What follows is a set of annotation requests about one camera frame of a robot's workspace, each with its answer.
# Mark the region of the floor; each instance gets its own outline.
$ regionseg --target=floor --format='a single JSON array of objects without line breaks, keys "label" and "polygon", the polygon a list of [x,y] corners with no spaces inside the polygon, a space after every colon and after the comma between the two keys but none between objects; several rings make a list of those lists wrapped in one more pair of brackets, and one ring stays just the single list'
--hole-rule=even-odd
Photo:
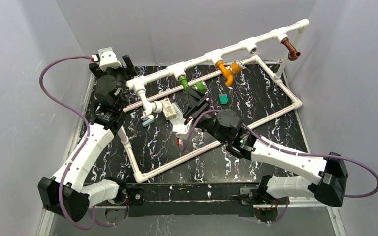
[{"label": "floor", "polygon": [[[99,210],[97,219],[104,218]],[[84,217],[81,225],[91,224],[90,217]],[[290,207],[280,222],[268,227],[258,224],[254,218],[240,218],[235,215],[159,215],[131,217],[116,227],[95,225],[89,231],[73,227],[70,222],[56,215],[50,236],[335,236],[327,207]]]},{"label": "floor", "polygon": [[[278,64],[269,65],[276,71]],[[140,75],[147,75],[164,69],[164,66],[139,67]],[[213,66],[197,66],[186,71],[188,81],[215,71]],[[235,77],[232,87],[228,88],[222,76],[206,81],[208,97],[211,99],[212,109],[231,108],[239,114],[244,123],[250,124],[279,111],[291,104],[290,99],[271,81],[258,65],[247,65],[241,74]],[[160,79],[146,85],[147,97],[180,85],[173,77]],[[226,93],[229,103],[220,105],[218,95]],[[171,102],[184,111],[186,94],[182,91],[169,96]],[[90,104],[95,103],[91,95]],[[166,121],[163,114],[156,114],[156,121],[148,127],[142,126],[140,119],[142,108],[129,112],[124,127],[130,137],[132,148],[139,162],[141,172],[148,172],[160,165],[176,159],[194,149],[202,147],[215,139],[208,133],[195,132],[193,145],[186,152],[181,152],[176,146],[176,138],[172,135],[172,125]],[[294,112],[287,113],[267,124],[255,129],[272,141],[297,150],[306,151],[304,138]],[[187,163],[166,171],[152,179],[149,183],[244,183],[258,182],[263,175],[286,176],[291,175],[285,170],[265,164],[237,159],[226,153],[225,146],[220,146],[204,153]],[[86,183],[99,182],[113,176],[121,178],[127,183],[134,183],[133,171],[118,136],[105,148],[101,157],[89,173]]]}]

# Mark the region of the white wall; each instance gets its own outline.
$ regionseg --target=white wall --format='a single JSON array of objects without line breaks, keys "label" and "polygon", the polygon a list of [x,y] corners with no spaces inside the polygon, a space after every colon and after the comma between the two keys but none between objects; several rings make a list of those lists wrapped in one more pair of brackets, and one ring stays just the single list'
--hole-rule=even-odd
[{"label": "white wall", "polygon": [[[135,64],[173,64],[291,25],[315,0],[56,0],[86,54],[113,47]],[[275,40],[259,44],[263,59],[283,58]],[[225,60],[245,59],[239,52]]]},{"label": "white wall", "polygon": [[[0,0],[0,236],[37,232],[37,184],[66,157],[76,121],[44,95],[38,76],[49,62],[76,54],[83,51],[55,1]],[[87,64],[59,65],[44,83],[78,108],[89,81]]]},{"label": "white wall", "polygon": [[[309,16],[303,54],[287,76],[312,152],[335,151],[378,173],[378,1],[318,0]],[[347,164],[347,193],[371,191],[374,178]],[[349,236],[378,235],[378,193],[345,199]]]}]

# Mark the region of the black marble surface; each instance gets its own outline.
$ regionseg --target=black marble surface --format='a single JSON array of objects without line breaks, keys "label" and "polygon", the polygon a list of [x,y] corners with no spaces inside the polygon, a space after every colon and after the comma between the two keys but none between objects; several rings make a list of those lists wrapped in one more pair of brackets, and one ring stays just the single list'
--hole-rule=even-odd
[{"label": "black marble surface", "polygon": [[[278,65],[269,65],[276,71]],[[142,66],[139,74],[148,75],[164,69],[165,66]],[[197,66],[186,71],[188,81],[214,72],[213,66]],[[269,114],[277,112],[291,104],[290,99],[277,87],[258,65],[247,65],[241,74],[235,77],[232,87],[227,87],[220,75],[206,81],[211,109],[231,108],[240,115],[246,124],[253,123]],[[167,77],[146,85],[147,97],[180,85],[174,77]],[[218,95],[226,93],[229,103],[220,105]],[[184,111],[186,94],[182,91],[168,96]],[[138,101],[133,95],[131,103]],[[91,95],[89,103],[95,103]],[[164,165],[194,149],[202,147],[215,139],[208,133],[197,131],[192,137],[193,145],[181,152],[176,146],[172,134],[172,124],[165,120],[163,113],[154,114],[156,121],[148,127],[142,126],[140,119],[142,107],[127,113],[124,127],[130,138],[135,158],[141,172],[146,173]],[[86,117],[90,118],[88,109]],[[255,131],[279,144],[306,151],[305,142],[294,112],[289,112],[258,128]],[[217,147],[148,180],[149,183],[240,183],[259,182],[263,175],[292,175],[283,169],[259,162],[237,159],[226,153],[225,146]],[[118,135],[105,148],[90,171],[85,183],[94,183],[105,177],[118,177],[134,183],[133,171],[124,147]]]}]

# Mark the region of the brown faucet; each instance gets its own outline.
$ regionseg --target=brown faucet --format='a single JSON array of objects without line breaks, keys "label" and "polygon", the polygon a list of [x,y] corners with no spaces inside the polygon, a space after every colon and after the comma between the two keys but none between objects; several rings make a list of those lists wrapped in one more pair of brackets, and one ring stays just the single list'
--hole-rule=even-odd
[{"label": "brown faucet", "polygon": [[289,50],[289,54],[287,55],[287,58],[289,60],[294,61],[301,56],[301,52],[296,50],[296,48],[289,42],[289,39],[287,37],[281,40],[281,44],[285,45]]}]

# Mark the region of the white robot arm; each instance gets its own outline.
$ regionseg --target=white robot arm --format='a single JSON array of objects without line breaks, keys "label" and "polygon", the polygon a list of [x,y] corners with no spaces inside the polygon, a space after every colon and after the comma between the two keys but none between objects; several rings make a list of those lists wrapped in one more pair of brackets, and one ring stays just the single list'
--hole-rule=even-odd
[{"label": "white robot arm", "polygon": [[276,144],[264,137],[256,138],[242,125],[241,118],[230,109],[224,109],[217,115],[205,114],[200,107],[186,121],[186,128],[176,132],[179,139],[189,139],[189,130],[196,125],[210,133],[222,143],[227,143],[226,150],[237,158],[264,162],[297,176],[276,177],[264,176],[258,188],[250,188],[248,192],[240,190],[238,199],[243,203],[264,204],[283,197],[315,198],[333,207],[343,204],[348,172],[343,160],[323,158],[319,156],[301,156],[303,152]]},{"label": "white robot arm", "polygon": [[61,216],[64,214],[58,195],[60,184],[64,186],[64,207],[75,222],[82,219],[89,207],[105,200],[118,203],[126,199],[126,193],[122,191],[125,183],[119,179],[109,177],[88,186],[84,186],[84,182],[93,164],[114,136],[119,133],[120,137],[126,137],[122,128],[126,116],[123,108],[129,104],[129,87],[126,82],[137,73],[128,55],[123,56],[127,65],[123,67],[112,48],[101,49],[98,55],[92,55],[92,58],[89,69],[96,77],[94,95],[98,103],[95,107],[90,107],[93,115],[89,121],[88,140],[76,155],[85,141],[83,138],[62,167],[50,179],[43,177],[38,184],[44,208]]}]

